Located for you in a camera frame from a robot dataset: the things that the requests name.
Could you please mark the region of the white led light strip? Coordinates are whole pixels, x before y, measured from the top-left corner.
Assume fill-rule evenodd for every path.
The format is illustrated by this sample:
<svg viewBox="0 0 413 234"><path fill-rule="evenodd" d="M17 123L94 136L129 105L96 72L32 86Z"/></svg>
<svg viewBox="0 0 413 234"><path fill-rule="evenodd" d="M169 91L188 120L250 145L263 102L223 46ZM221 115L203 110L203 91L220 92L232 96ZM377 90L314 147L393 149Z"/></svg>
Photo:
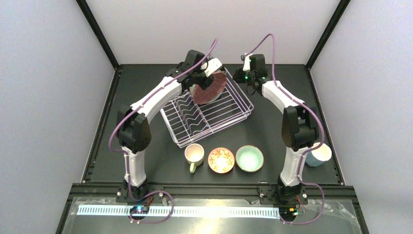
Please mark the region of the white led light strip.
<svg viewBox="0 0 413 234"><path fill-rule="evenodd" d="M216 217L279 219L279 209L272 207L207 207L207 206L120 206L80 205L76 215L141 216L141 217Z"/></svg>

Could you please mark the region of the light blue mug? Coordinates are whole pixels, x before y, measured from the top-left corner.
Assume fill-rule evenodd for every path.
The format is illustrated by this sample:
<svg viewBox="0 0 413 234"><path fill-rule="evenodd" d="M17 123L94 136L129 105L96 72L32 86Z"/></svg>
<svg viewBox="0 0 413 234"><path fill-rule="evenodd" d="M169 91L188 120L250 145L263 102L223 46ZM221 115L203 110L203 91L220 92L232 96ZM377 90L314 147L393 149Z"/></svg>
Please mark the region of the light blue mug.
<svg viewBox="0 0 413 234"><path fill-rule="evenodd" d="M305 163L310 167L318 167L327 161L329 161L332 157L332 150L331 148L326 145L325 143L321 144L320 142L316 142L313 148L317 148L315 150L310 151L307 154Z"/></svg>

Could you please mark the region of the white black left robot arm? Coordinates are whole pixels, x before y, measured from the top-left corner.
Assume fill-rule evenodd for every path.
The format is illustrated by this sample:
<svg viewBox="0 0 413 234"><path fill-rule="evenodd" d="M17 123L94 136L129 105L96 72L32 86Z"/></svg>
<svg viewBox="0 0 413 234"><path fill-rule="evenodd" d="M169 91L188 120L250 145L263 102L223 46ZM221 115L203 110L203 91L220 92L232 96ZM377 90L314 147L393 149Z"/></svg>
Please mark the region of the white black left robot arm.
<svg viewBox="0 0 413 234"><path fill-rule="evenodd" d="M222 66L219 59L190 50L186 59L168 70L151 92L129 107L119 108L117 126L110 140L118 138L120 152L125 159L124 181L118 192L121 201L139 201L148 193L145 150L151 142L150 122L153 117L190 87L198 85L206 90L214 81L214 73Z"/></svg>

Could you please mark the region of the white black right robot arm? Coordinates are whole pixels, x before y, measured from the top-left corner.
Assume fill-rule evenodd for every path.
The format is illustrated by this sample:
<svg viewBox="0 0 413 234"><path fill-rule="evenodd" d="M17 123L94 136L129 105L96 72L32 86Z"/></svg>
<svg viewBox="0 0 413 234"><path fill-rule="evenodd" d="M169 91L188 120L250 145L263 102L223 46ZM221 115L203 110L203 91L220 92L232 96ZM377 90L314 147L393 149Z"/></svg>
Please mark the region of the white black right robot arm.
<svg viewBox="0 0 413 234"><path fill-rule="evenodd" d="M244 64L232 79L252 87L254 93L271 101L282 113L281 135L286 155L272 195L285 204L301 193L304 161L320 136L320 121L315 110L286 90L280 81L269 77L263 54L245 54L241 60Z"/></svg>

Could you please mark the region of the black frame post right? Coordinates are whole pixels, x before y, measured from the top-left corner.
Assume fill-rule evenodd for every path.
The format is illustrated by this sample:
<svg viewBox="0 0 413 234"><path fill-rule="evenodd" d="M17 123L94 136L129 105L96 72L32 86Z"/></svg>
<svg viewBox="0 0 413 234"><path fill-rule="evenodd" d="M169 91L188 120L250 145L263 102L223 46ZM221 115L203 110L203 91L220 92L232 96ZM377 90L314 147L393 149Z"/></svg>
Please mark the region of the black frame post right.
<svg viewBox="0 0 413 234"><path fill-rule="evenodd" d="M348 7L350 0L340 0L338 5L336 6L332 16L330 17L325 29L323 30L321 37L319 38L313 52L311 53L311 56L309 57L305 67L308 71L312 69L314 64L317 61L317 58L321 54L323 48L325 47L328 39L332 35L334 29L338 25L338 22L340 21L342 15L344 14L346 8Z"/></svg>

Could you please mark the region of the black frame post left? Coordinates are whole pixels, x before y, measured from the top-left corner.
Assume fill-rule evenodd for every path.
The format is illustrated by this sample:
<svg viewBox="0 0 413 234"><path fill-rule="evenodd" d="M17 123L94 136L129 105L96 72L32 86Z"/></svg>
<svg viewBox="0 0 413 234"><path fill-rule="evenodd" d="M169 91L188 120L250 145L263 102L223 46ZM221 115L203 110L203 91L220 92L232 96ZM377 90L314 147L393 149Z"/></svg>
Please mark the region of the black frame post left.
<svg viewBox="0 0 413 234"><path fill-rule="evenodd" d="M101 30L92 10L90 9L88 3L86 0L76 0L76 3L78 4L81 12L83 13L83 16L85 17L86 21L88 22L90 28L92 29L95 37L97 38L101 48L103 49L105 55L107 56L111 66L113 69L116 71L119 68L119 63L109 46L108 41L106 40L106 37L104 36L103 31Z"/></svg>

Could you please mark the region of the black frame post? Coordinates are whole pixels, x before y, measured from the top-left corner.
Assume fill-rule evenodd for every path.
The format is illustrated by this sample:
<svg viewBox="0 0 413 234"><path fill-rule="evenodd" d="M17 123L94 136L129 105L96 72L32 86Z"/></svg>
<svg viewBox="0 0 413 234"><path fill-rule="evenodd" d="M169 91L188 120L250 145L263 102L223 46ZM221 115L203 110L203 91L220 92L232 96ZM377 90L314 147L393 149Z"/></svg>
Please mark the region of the black frame post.
<svg viewBox="0 0 413 234"><path fill-rule="evenodd" d="M86 21L88 22L90 28L92 29L95 37L97 38L101 48L103 49L105 55L107 56L111 66L113 69L116 71L119 68L119 63L109 46L108 41L106 40L106 37L104 36L103 31L101 30L92 10L90 9L88 3L86 0L76 0L76 3L78 4L81 12L83 13L83 16L85 17Z"/></svg>
<svg viewBox="0 0 413 234"><path fill-rule="evenodd" d="M311 56L309 57L305 67L308 71L312 69L314 64L317 61L317 58L321 54L323 48L325 47L328 39L332 35L334 29L338 25L338 22L340 21L342 15L344 14L346 8L348 7L350 0L340 0L338 5L336 6L332 16L330 17L325 29L323 30L321 37L319 38L313 52L311 53Z"/></svg>

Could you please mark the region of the green glazed small bowl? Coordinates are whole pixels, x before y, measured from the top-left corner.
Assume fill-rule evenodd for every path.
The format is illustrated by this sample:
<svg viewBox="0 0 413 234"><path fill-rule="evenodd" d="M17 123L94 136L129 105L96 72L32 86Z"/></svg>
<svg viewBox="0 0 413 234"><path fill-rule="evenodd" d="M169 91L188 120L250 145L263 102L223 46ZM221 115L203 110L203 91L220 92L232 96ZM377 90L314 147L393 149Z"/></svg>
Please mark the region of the green glazed small bowl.
<svg viewBox="0 0 413 234"><path fill-rule="evenodd" d="M240 147L235 154L235 160L238 167L248 173L257 172L264 163L262 152L252 145Z"/></svg>

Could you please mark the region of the white wire dish rack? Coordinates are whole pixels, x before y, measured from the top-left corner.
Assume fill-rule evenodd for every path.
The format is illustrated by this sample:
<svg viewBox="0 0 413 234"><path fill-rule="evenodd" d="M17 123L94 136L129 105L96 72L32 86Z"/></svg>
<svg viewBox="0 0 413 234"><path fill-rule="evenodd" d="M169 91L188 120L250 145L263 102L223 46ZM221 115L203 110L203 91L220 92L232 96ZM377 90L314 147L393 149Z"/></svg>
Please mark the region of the white wire dish rack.
<svg viewBox="0 0 413 234"><path fill-rule="evenodd" d="M226 86L208 104L194 103L189 91L169 101L160 113L173 142L180 148L195 143L249 117L254 105L224 69Z"/></svg>

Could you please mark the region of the orange floral small bowl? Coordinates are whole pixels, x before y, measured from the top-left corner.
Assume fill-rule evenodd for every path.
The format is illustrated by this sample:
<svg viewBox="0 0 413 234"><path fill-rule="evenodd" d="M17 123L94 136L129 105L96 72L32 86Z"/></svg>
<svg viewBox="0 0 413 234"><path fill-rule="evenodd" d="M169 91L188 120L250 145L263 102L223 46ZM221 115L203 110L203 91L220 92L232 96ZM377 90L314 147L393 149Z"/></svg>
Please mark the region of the orange floral small bowl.
<svg viewBox="0 0 413 234"><path fill-rule="evenodd" d="M226 174L234 168L235 156L229 149L219 147L209 153L207 162L213 172Z"/></svg>

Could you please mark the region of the pink dotted plate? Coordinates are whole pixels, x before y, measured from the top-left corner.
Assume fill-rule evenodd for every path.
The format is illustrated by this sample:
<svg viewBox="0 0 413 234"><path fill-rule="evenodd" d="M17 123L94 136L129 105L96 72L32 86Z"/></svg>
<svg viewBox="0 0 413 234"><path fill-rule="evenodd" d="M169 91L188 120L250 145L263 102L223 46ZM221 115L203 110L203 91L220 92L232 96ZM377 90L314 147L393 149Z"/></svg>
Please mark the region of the pink dotted plate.
<svg viewBox="0 0 413 234"><path fill-rule="evenodd" d="M223 72L216 72L213 74L212 84L203 90L199 85L194 85L190 89L193 102L197 105L204 105L214 102L224 91L226 86L226 74Z"/></svg>

